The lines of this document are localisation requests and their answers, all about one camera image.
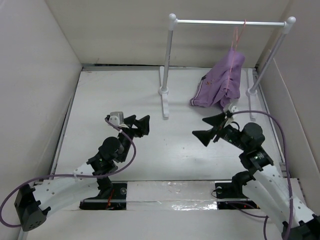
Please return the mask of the purple trousers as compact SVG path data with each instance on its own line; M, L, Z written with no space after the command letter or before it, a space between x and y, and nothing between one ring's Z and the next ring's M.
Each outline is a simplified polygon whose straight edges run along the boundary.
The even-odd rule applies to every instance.
M245 56L230 48L227 54L201 78L189 104L203 108L218 104L224 108L231 101L240 98L241 71L244 62Z

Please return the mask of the pink wire hanger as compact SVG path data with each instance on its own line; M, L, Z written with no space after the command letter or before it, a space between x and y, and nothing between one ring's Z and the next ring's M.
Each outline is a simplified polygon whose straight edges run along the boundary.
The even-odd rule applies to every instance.
M227 82L226 82L226 87L224 89L224 92L227 93L228 90L229 90L229 86L232 82L232 73L233 73L233 69L234 69L234 66L235 66L235 60L236 60L236 53L237 53L237 50L238 50L238 45L239 45L239 41L242 37L242 34L246 28L246 24L247 24L247 20L244 19L243 21L243 25L242 25L242 28L239 32L239 27L236 26L234 28L234 31L233 31L233 35L232 35L232 43L231 43L231 47L230 49L232 50L232 58L231 58L231 63L230 63L230 68L229 68L229 72L228 72L228 77L227 77Z

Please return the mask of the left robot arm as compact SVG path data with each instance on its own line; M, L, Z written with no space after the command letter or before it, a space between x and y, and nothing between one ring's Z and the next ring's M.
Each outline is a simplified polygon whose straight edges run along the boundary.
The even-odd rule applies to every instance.
M112 195L114 187L109 177L120 172L117 164L125 162L130 148L135 147L133 139L149 134L150 116L137 119L115 111L105 117L105 122L118 135L107 137L93 157L70 174L50 176L39 185L26 183L18 189L14 207L24 232L38 228L48 217L75 202Z

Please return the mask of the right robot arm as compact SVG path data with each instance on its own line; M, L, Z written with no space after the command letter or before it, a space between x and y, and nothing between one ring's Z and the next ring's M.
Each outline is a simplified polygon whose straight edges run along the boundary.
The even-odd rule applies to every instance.
M232 177L227 190L253 201L277 226L282 239L318 240L320 217L294 194L290 178L283 177L263 149L261 126L249 122L242 129L233 127L233 116L227 111L205 117L203 122L212 128L192 132L204 146L222 139L242 150L239 159L245 170Z

